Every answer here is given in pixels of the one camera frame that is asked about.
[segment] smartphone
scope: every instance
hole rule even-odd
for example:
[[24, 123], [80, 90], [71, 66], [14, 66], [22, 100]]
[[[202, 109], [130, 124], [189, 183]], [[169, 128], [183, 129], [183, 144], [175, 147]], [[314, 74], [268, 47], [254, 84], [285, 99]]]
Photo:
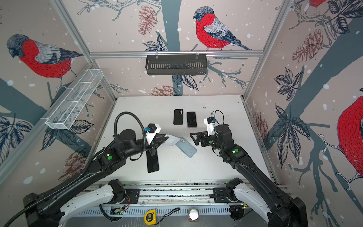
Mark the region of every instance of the smartphone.
[[174, 110], [174, 125], [183, 124], [183, 109]]
[[188, 128], [197, 127], [197, 118], [195, 117], [195, 112], [187, 112], [187, 122]]

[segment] silver round object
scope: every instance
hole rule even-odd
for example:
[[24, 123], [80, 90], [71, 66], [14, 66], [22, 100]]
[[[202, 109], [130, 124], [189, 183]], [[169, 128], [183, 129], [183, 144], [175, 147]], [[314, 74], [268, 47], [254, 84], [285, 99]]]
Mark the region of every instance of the silver round object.
[[195, 220], [198, 219], [198, 217], [199, 217], [199, 212], [198, 212], [197, 209], [191, 209], [189, 211], [189, 218], [190, 218], [190, 220], [195, 221]]

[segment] phone case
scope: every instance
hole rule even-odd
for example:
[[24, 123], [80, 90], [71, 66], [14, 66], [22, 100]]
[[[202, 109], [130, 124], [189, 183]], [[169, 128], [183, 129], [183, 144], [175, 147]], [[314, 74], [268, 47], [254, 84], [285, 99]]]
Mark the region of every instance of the phone case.
[[184, 154], [186, 154], [189, 158], [191, 158], [195, 153], [197, 153], [197, 149], [193, 147], [186, 139], [183, 137], [180, 138], [179, 142], [175, 144]]
[[187, 112], [187, 122], [188, 122], [188, 128], [197, 127], [197, 118], [195, 116], [195, 112]]
[[174, 110], [174, 125], [183, 124], [183, 109]]

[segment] white wire basket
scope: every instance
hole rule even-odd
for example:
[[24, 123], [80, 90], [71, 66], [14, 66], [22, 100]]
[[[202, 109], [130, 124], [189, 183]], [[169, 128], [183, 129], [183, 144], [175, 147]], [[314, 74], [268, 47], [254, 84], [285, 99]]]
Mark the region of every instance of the white wire basket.
[[88, 69], [45, 122], [52, 129], [70, 129], [103, 78], [100, 69]]

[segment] gray floor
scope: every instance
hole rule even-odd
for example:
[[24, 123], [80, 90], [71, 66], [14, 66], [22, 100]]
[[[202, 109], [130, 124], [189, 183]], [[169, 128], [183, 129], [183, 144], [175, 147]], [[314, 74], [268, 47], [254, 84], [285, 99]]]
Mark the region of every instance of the gray floor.
[[[146, 227], [144, 218], [122, 218], [118, 223], [110, 223], [105, 217], [71, 218], [62, 227]], [[199, 222], [188, 221], [188, 216], [168, 216], [159, 227], [266, 227], [267, 223], [254, 211], [246, 214], [241, 221], [233, 221], [227, 215], [202, 215]]]

